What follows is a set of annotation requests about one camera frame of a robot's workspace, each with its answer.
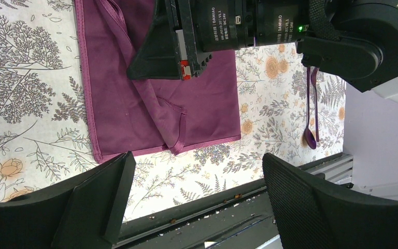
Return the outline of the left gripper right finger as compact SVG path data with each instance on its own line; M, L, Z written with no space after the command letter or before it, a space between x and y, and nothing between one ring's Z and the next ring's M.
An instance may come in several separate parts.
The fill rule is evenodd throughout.
M283 248L398 248L398 200L360 193L263 156Z

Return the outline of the purple cloth napkin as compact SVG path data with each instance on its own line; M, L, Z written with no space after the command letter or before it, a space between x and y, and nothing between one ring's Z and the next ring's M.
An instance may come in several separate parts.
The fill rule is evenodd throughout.
M130 80L126 70L145 40L154 1L76 1L89 134L103 163L232 142L241 137L235 53L214 52L198 77Z

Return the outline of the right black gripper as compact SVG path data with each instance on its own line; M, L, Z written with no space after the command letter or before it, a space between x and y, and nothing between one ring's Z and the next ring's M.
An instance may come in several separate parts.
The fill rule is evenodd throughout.
M155 1L145 40L127 68L132 80L189 80L212 59L204 52L193 16L194 1Z

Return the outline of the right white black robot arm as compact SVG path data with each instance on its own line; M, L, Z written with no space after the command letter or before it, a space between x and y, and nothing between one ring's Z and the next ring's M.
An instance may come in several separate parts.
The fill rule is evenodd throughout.
M288 43L304 66L398 103L398 1L156 1L127 75L187 80L214 51Z

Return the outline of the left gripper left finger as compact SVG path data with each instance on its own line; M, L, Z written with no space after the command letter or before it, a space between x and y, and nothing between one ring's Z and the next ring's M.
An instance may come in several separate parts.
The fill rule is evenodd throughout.
M0 248L111 248L136 162L125 153L52 186L0 202Z

